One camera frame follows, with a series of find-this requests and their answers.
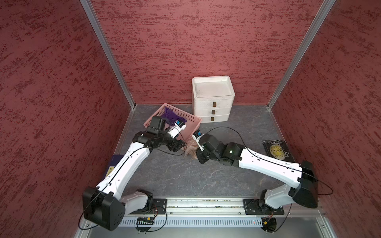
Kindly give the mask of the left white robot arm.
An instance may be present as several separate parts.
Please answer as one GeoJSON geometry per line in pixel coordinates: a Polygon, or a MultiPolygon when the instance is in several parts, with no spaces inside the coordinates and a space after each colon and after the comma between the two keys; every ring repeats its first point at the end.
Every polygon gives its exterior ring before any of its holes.
{"type": "Polygon", "coordinates": [[[154,116],[145,131],[138,132],[113,171],[96,187],[87,187],[82,195],[81,217],[109,231],[115,230],[125,214],[133,212],[149,213],[153,209],[152,193],[146,190],[122,196],[125,187],[140,164],[154,149],[167,146],[171,152],[185,147],[185,142],[177,139],[187,126],[176,120],[166,126],[167,119],[154,116]]]}

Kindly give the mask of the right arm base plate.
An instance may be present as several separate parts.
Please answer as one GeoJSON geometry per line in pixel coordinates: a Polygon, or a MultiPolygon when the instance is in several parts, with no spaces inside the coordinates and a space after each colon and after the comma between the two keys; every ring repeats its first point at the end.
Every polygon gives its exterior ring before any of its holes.
{"type": "Polygon", "coordinates": [[[284,215],[285,212],[282,207],[277,209],[272,208],[265,204],[260,199],[244,199],[243,206],[246,215],[284,215]]]}

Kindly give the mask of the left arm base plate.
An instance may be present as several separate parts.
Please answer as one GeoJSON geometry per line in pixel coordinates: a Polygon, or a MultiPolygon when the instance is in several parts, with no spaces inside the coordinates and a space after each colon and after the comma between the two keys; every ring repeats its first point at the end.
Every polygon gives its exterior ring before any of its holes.
{"type": "Polygon", "coordinates": [[[165,215],[167,207],[167,199],[165,198],[154,198],[152,208],[146,212],[135,211],[131,215],[165,215]]]}

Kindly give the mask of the striped beige dishcloth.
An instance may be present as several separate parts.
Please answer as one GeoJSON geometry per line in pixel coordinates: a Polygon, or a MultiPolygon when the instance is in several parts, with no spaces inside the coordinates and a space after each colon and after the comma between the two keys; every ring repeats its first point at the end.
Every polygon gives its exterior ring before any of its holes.
{"type": "Polygon", "coordinates": [[[192,159],[197,159],[196,151],[199,149],[197,142],[193,138],[189,138],[186,141],[185,147],[185,157],[191,157],[192,159]]]}

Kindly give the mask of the purple dishcloth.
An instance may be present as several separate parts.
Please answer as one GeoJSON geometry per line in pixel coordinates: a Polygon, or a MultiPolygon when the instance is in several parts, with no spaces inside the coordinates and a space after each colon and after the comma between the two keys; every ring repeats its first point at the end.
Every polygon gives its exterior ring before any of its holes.
{"type": "Polygon", "coordinates": [[[162,118],[164,118],[166,123],[170,126],[172,126],[176,120],[181,120],[184,123],[187,122],[187,120],[185,118],[178,116],[177,114],[174,113],[173,110],[171,110],[167,107],[165,108],[165,111],[164,111],[164,114],[162,115],[162,118]]]}

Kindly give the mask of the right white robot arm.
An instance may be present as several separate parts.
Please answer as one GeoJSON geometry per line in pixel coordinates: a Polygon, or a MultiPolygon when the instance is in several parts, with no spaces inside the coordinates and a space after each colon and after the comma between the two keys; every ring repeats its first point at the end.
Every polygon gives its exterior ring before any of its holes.
{"type": "Polygon", "coordinates": [[[281,161],[255,152],[244,144],[224,144],[215,136],[200,131],[196,131],[192,138],[198,145],[196,156],[201,164],[212,160],[225,166],[256,171],[284,183],[280,187],[263,190],[259,199],[246,205],[249,210],[271,215],[284,205],[293,203],[311,209],[318,207],[318,179],[312,163],[281,161]]]}

